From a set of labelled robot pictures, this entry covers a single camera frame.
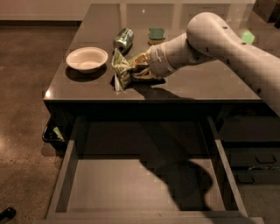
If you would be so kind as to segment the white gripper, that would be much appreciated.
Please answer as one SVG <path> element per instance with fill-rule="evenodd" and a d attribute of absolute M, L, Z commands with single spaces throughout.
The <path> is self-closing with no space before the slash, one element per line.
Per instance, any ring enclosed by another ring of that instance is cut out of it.
<path fill-rule="evenodd" d="M 149 65 L 141 71 L 135 71 L 131 75 L 136 81 L 161 80 L 175 72 L 166 56 L 166 43 L 153 45 L 145 52 L 141 52 L 129 60 L 130 66 Z"/>

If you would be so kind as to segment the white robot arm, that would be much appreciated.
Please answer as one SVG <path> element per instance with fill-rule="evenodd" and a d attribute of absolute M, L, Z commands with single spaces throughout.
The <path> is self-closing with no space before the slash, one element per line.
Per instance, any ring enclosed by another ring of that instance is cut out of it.
<path fill-rule="evenodd" d="M 136 77 L 164 78 L 209 60 L 223 62 L 280 116 L 280 59 L 243 41 L 211 12 L 193 17 L 185 33 L 151 46 L 132 60 L 129 71 Z"/>

